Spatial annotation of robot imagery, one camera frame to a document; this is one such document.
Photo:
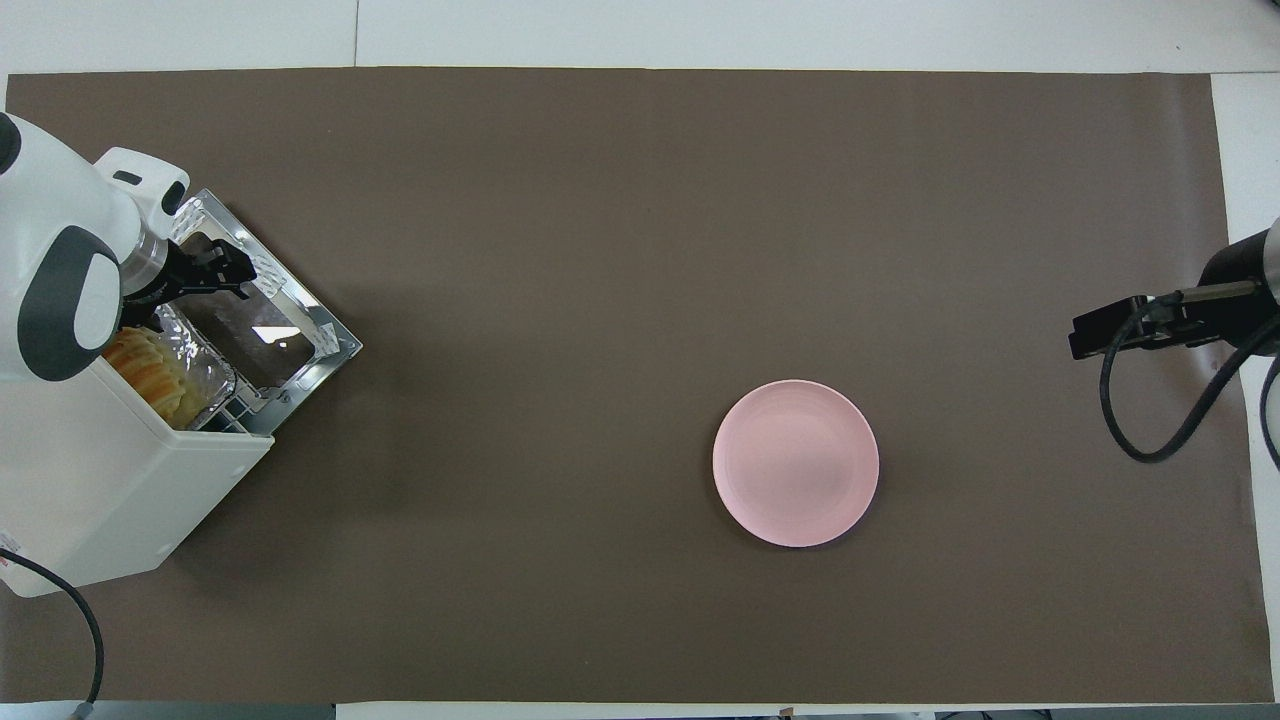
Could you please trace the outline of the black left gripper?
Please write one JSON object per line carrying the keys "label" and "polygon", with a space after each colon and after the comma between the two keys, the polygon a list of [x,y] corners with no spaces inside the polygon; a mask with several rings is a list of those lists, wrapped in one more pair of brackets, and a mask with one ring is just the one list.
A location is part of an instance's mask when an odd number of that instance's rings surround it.
{"label": "black left gripper", "polygon": [[230,293],[248,300],[244,284],[257,275],[250,255],[233,243],[215,243],[192,255],[169,241],[166,260],[157,277],[157,301],[166,304],[197,293]]}

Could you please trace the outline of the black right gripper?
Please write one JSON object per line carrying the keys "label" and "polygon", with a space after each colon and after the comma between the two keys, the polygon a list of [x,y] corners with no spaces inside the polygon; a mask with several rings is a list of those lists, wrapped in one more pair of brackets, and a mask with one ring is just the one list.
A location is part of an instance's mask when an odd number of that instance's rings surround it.
{"label": "black right gripper", "polygon": [[1196,348],[1217,341],[1216,329],[1194,316],[1188,306],[1164,296],[1130,296],[1102,306],[1098,316],[1075,316],[1071,320],[1068,334],[1071,359],[1084,360],[1103,354],[1137,311],[1140,319],[1133,331],[1135,348]]}

